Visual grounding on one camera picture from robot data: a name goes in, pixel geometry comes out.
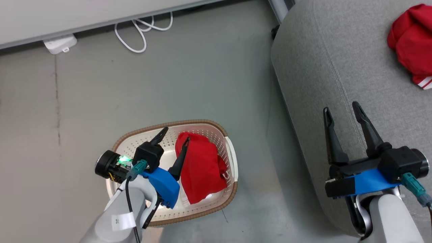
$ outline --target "green connector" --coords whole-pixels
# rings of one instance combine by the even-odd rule
[[[414,196],[416,196],[416,198],[426,193],[426,189],[422,186],[422,184],[419,183],[419,181],[411,173],[403,174],[400,182],[410,192],[412,192]]]
[[[432,203],[432,198],[426,193],[426,189],[411,173],[403,174],[400,182],[414,194],[423,207]]]
[[[129,176],[131,177],[130,181],[135,180],[135,178],[141,174],[142,172],[144,172],[144,170],[147,167],[147,161],[145,160],[140,160],[138,161],[134,167],[132,167],[132,169],[126,174],[126,178],[128,178]]]

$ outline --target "floor crack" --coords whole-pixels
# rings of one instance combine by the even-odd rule
[[[228,220],[226,219],[226,216],[225,216],[225,213],[223,212],[223,209],[222,209],[222,214],[223,214],[223,216],[225,218],[225,221],[228,223]]]
[[[54,79],[55,79],[55,99],[56,99],[56,114],[57,114],[57,136],[58,146],[61,145],[60,139],[60,101],[58,99],[58,75],[57,75],[57,56],[54,56]]]

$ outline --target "brown basket rim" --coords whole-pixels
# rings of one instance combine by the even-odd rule
[[[118,146],[123,141],[125,141],[127,138],[132,137],[134,135],[137,135],[137,134],[140,134],[140,133],[143,133],[146,131],[161,129],[164,127],[172,127],[172,126],[187,125],[187,124],[209,124],[209,125],[216,127],[219,131],[221,131],[225,137],[228,136],[225,129],[223,129],[223,127],[221,125],[219,125],[218,123],[211,121],[211,120],[184,120],[184,121],[178,121],[178,122],[174,121],[174,122],[162,123],[159,125],[154,125],[154,126],[141,128],[141,129],[137,129],[137,130],[128,132],[125,135],[123,135],[121,138],[119,138],[117,140],[117,142],[115,142],[114,146],[112,147],[112,150],[117,151]],[[167,219],[167,220],[161,220],[161,221],[151,221],[149,226],[160,226],[160,225],[165,225],[165,224],[173,224],[173,223],[183,222],[183,221],[199,218],[199,217],[214,213],[216,211],[222,210],[224,207],[226,207],[234,199],[236,192],[237,192],[237,182],[234,182],[231,194],[229,195],[228,199],[219,207],[211,208],[211,209],[205,210],[204,212],[193,214],[193,215],[188,215],[188,216],[183,216],[183,217],[178,217],[178,218],[173,218],[173,219]]]

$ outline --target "power strip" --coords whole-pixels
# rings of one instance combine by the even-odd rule
[[[76,45],[77,39],[73,34],[44,40],[44,44],[51,54],[57,55],[61,52],[68,52],[69,48]]]

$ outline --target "green led light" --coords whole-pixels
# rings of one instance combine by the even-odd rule
[[[132,165],[132,159],[129,159],[126,155],[124,155],[118,159],[117,164],[123,165],[124,167],[128,167]]]
[[[122,157],[120,157],[120,159],[118,159],[118,161],[120,162],[130,162],[132,161],[132,159],[129,159],[126,155],[123,155]]]

